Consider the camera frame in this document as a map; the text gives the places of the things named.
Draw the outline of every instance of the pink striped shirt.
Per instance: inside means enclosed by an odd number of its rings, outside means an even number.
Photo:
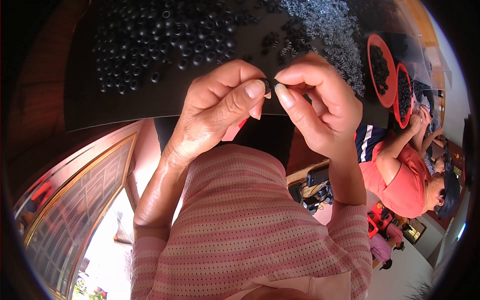
[[[347,206],[327,226],[292,200],[273,156],[227,144],[194,160],[168,241],[137,240],[132,299],[225,299],[252,279],[324,277],[351,271],[351,299],[372,274],[366,206]]]

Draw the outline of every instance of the wrist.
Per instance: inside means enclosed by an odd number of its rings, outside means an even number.
[[[194,158],[186,158],[181,155],[176,147],[169,142],[160,156],[160,161],[162,160],[173,168],[187,168]]]

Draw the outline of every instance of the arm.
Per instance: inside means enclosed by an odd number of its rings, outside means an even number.
[[[421,127],[420,127],[420,130],[412,137],[410,141],[410,146],[413,149],[415,149],[420,154],[421,157],[423,157],[423,155],[421,155],[420,153],[422,149],[422,141],[423,141],[423,137],[425,136],[427,127],[432,121],[432,119],[430,118],[430,112],[428,111],[428,108],[425,105],[420,106],[419,113],[421,115]]]
[[[421,126],[421,117],[417,114],[410,118],[410,127],[403,130],[395,137],[393,141],[386,144],[379,152],[376,160],[376,166],[380,175],[388,186],[397,175],[402,164],[396,159],[403,147],[418,132]]]
[[[367,203],[367,194],[353,139],[347,142],[342,150],[339,156],[330,158],[328,167],[330,184],[335,195],[332,217],[347,205],[366,205]]]
[[[142,237],[168,240],[173,214],[183,191],[189,163],[176,158],[167,144],[135,211],[133,217],[135,240]]]

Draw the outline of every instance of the woman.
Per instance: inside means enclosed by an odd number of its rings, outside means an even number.
[[[235,60],[192,82],[135,211],[133,299],[366,297],[372,256],[352,139],[361,103],[314,53],[275,77],[280,103],[307,145],[330,158],[336,198],[323,226],[292,200],[276,157],[237,144],[215,147],[230,125],[260,118],[263,77]]]

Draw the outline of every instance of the red bowl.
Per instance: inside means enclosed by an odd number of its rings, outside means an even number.
[[[403,65],[403,63],[399,62],[397,67],[396,67],[396,76],[398,78],[398,71],[402,70],[407,74],[407,79],[408,79],[408,85],[410,86],[410,91],[412,91],[412,84],[410,82],[410,76],[408,75],[407,69]],[[410,99],[410,110],[408,111],[407,115],[405,116],[405,121],[400,122],[400,109],[398,108],[398,88],[396,89],[396,95],[395,95],[395,103],[393,104],[393,113],[395,114],[395,119],[400,125],[401,129],[404,129],[408,125],[408,121],[410,121],[410,115],[412,114],[412,107],[413,107],[413,98]]]
[[[387,77],[387,80],[385,81],[386,84],[388,85],[388,90],[385,91],[385,95],[381,95],[378,93],[377,85],[375,84],[375,79],[373,77],[373,72],[372,72],[372,63],[370,62],[370,46],[380,47],[380,49],[384,53],[384,58],[387,61],[387,68],[390,72],[390,75]],[[370,75],[372,76],[373,87],[375,88],[375,92],[377,93],[378,100],[384,107],[389,108],[392,106],[393,102],[395,101],[397,84],[398,84],[396,79],[395,64],[393,62],[393,57],[392,57],[392,54],[390,53],[390,50],[387,47],[387,44],[384,42],[384,40],[382,40],[380,36],[378,36],[375,33],[371,34],[368,37],[367,56],[368,56],[368,66],[370,67]]]

